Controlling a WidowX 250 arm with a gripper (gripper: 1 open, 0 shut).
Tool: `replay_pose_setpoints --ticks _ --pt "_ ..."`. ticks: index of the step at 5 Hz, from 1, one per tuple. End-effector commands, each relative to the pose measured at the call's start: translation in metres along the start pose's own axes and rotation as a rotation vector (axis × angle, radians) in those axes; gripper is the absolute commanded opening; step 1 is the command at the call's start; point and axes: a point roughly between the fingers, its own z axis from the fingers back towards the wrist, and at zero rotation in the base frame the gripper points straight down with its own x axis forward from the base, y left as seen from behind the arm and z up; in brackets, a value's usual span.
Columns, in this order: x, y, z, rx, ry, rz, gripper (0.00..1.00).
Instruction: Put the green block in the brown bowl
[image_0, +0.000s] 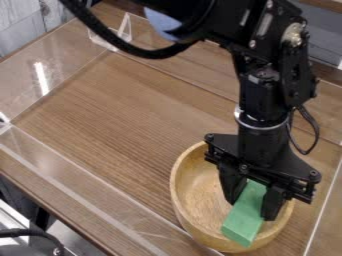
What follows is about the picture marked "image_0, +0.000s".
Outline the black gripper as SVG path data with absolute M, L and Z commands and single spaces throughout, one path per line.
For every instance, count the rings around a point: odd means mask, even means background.
M 260 215 L 273 221 L 285 200 L 309 204 L 315 186 L 321 180 L 319 171 L 292 152 L 289 126 L 252 127 L 237 123 L 237 134 L 208 133 L 204 136 L 204 159 L 219 170 L 225 201 L 233 205 L 252 180 L 265 186 Z

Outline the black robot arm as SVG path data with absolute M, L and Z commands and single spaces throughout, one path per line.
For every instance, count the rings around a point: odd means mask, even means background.
M 311 202 L 319 172 L 303 161 L 295 143 L 293 116 L 309 115 L 304 104 L 316 95 L 308 60 L 309 34 L 300 9 L 289 0 L 132 0 L 167 47 L 148 50 L 125 42 L 80 0 L 60 0 L 92 32 L 125 53 L 165 59 L 209 40 L 232 58 L 239 80 L 236 134 L 204 137 L 204 158 L 219 170 L 223 195 L 235 203 L 245 185 L 264 185 L 260 216 L 272 221 L 291 199 Z

